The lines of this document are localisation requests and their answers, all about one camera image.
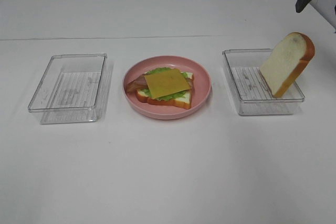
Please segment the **bread slice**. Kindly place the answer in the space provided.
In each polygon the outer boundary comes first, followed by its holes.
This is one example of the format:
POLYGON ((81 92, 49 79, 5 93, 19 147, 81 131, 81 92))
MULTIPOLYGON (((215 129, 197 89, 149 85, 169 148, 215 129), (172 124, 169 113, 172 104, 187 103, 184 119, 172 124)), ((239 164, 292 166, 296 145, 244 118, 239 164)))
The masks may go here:
POLYGON ((142 103, 148 103, 151 105, 168 105, 175 106, 183 109, 191 108, 193 89, 180 91, 178 93, 170 94, 163 98, 152 99, 149 89, 139 89, 135 91, 136 98, 142 103))
POLYGON ((275 98, 280 98, 314 57, 315 47, 305 34, 292 32, 280 41, 259 71, 275 98))

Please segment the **bacon strip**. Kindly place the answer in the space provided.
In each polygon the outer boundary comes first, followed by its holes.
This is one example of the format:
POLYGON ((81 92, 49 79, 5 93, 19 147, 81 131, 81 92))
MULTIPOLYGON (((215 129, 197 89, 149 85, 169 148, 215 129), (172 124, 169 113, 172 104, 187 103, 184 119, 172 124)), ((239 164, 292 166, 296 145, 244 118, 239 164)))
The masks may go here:
POLYGON ((125 92, 126 93, 132 93, 136 90, 139 90, 139 89, 147 89, 148 86, 147 84, 138 84, 138 83, 135 83, 135 82, 130 82, 127 84, 126 88, 125 88, 125 92))
MULTIPOLYGON (((182 72, 182 75, 188 82, 190 89, 193 89, 193 81, 194 81, 194 75, 191 72, 182 72)), ((133 80, 132 82, 138 83, 138 84, 147 84, 144 74, 133 80)))

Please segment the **right clear plastic tray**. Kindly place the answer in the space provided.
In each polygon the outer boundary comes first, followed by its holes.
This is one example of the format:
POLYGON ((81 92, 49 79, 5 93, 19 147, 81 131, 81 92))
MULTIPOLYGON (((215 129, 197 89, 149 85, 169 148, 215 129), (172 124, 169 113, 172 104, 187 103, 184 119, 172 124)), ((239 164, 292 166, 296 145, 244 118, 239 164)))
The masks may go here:
POLYGON ((305 96, 293 83, 281 98, 274 98, 263 79, 259 66, 272 49, 224 50, 224 74, 236 111, 239 115, 291 115, 305 101, 305 96))

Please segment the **clear plastic tray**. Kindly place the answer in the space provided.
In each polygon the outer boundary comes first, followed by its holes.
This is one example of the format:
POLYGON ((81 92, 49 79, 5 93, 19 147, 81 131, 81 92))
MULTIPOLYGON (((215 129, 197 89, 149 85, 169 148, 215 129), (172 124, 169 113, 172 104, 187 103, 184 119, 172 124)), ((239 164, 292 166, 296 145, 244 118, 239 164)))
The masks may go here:
POLYGON ((274 98, 263 79, 259 66, 272 49, 224 50, 224 74, 236 111, 239 115, 291 115, 305 101, 305 96, 293 83, 281 98, 274 98))
POLYGON ((40 124, 95 122, 104 113, 106 54, 52 56, 28 105, 40 124))

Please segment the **pink round plate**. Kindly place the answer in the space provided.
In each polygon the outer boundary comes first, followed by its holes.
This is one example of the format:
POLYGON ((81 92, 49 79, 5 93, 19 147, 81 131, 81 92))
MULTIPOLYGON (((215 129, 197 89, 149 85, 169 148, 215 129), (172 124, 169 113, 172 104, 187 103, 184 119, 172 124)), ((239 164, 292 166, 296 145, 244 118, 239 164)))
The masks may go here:
POLYGON ((144 59, 133 65, 124 75, 123 87, 141 74, 158 67, 177 68, 182 72, 194 74, 194 89, 192 91, 191 108, 186 110, 169 105, 150 105, 138 101, 135 94, 124 93, 130 106, 142 115, 159 120, 173 120, 189 116, 199 110, 207 101, 212 86, 206 69, 199 63, 179 56, 155 56, 144 59))

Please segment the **left clear plastic tray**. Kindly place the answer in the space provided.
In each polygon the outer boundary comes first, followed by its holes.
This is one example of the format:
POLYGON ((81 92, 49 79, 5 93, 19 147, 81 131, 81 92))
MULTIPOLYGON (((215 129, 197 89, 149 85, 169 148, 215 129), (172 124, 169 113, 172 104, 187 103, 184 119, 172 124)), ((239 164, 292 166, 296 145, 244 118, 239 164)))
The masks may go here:
POLYGON ((104 113, 106 54, 52 56, 28 105, 40 124, 95 122, 104 113))

